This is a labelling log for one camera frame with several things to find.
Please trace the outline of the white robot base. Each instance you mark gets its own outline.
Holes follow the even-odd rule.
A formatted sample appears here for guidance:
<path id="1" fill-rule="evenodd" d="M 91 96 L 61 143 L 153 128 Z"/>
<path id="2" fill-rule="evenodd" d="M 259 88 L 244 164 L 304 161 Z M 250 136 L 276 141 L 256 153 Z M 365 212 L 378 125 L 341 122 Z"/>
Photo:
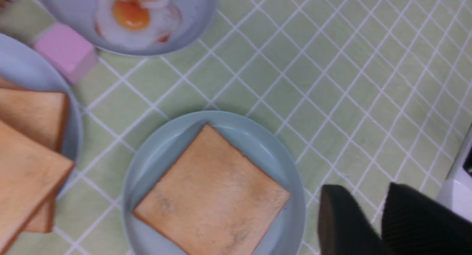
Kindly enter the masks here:
<path id="1" fill-rule="evenodd" d="M 435 200 L 472 221 L 472 127 L 469 127 Z"/>

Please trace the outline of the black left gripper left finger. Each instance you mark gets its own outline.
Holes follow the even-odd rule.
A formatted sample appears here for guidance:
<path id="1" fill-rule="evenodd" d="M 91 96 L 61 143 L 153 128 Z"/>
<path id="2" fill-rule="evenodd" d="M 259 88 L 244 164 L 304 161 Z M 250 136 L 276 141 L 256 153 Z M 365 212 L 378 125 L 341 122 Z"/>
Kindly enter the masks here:
<path id="1" fill-rule="evenodd" d="M 317 219 L 322 255 L 390 255 L 349 190 L 323 185 Z"/>

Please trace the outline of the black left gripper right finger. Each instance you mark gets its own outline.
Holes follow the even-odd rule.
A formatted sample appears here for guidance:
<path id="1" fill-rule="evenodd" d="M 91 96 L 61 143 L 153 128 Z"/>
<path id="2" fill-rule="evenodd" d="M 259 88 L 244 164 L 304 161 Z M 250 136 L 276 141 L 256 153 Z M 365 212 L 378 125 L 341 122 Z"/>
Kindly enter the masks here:
<path id="1" fill-rule="evenodd" d="M 418 190 L 391 183 L 381 238 L 396 255 L 470 255 L 472 225 Z"/>

